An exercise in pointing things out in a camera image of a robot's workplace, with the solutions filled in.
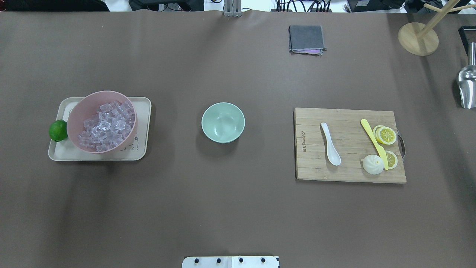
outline cartoon drawing on tray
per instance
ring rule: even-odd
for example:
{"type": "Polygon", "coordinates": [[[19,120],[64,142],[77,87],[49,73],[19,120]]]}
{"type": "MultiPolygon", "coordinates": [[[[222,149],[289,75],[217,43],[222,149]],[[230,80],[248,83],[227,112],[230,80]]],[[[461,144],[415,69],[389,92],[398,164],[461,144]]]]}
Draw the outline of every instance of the cartoon drawing on tray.
{"type": "Polygon", "coordinates": [[[134,137],[134,141],[127,145],[126,148],[122,149],[121,151],[137,151],[139,150],[139,139],[137,138],[137,133],[136,136],[134,137]]]}

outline empty bowl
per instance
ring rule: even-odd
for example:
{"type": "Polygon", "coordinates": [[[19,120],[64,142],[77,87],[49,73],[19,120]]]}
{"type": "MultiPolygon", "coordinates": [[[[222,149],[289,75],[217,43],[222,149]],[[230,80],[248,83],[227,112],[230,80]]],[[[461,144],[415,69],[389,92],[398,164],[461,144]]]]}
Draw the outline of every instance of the empty bowl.
{"type": "Polygon", "coordinates": [[[135,120],[134,120],[134,125],[132,126],[131,132],[125,138],[125,140],[122,141],[117,146],[107,151],[96,152],[94,148],[87,148],[79,144],[80,141],[79,141],[78,135],[85,130],[84,120],[95,115],[101,105],[105,103],[111,103],[113,101],[117,101],[120,103],[129,101],[132,104],[132,108],[134,109],[134,111],[136,111],[134,104],[130,101],[128,97],[115,91],[99,91],[91,95],[88,95],[73,108],[73,110],[69,114],[66,130],[68,132],[68,138],[73,142],[73,144],[78,149],[87,153],[91,153],[91,154],[103,154],[103,153],[110,153],[113,151],[117,151],[120,148],[124,148],[123,147],[124,145],[131,144],[133,142],[133,139],[137,131],[137,112],[135,112],[135,120]]]}
{"type": "Polygon", "coordinates": [[[216,103],[203,113],[202,129],[210,140],[230,143],[245,129],[245,116],[234,104],[216,103]]]}

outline cutting board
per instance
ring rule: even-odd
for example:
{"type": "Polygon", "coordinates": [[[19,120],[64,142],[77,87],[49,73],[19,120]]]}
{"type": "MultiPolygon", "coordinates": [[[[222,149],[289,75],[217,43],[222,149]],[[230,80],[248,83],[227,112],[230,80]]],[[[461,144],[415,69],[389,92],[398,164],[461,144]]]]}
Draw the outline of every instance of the cutting board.
{"type": "Polygon", "coordinates": [[[296,146],[296,174],[300,180],[405,183],[405,169],[398,148],[398,141],[383,145],[397,155],[398,165],[378,175],[367,173],[361,159],[378,155],[360,120],[368,120],[372,129],[385,125],[397,132],[393,112],[340,109],[295,108],[294,130],[296,146]],[[320,124],[327,123],[334,147],[342,163],[332,165],[326,156],[326,138],[320,124]]]}

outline white garlic-shaped object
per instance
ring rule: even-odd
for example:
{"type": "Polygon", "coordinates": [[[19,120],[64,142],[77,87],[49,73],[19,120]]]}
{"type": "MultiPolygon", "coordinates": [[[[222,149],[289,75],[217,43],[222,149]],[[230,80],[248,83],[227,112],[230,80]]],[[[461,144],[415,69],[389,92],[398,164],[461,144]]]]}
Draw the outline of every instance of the white garlic-shaped object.
{"type": "Polygon", "coordinates": [[[369,174],[377,175],[384,170],[384,161],[378,155],[367,155],[362,159],[362,166],[369,174]]]}

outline knife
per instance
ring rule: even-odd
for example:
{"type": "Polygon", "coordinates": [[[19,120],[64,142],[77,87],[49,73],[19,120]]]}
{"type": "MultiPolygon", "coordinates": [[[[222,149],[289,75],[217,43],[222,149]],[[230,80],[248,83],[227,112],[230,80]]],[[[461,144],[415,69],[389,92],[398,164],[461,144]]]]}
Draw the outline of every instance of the knife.
{"type": "Polygon", "coordinates": [[[374,133],[372,132],[372,128],[370,127],[367,119],[360,120],[360,124],[364,127],[365,132],[367,132],[367,135],[370,140],[372,140],[375,149],[377,149],[378,156],[380,156],[380,158],[382,158],[382,160],[384,161],[384,169],[388,170],[388,159],[387,154],[385,153],[385,149],[377,143],[377,140],[375,139],[374,133]]]}

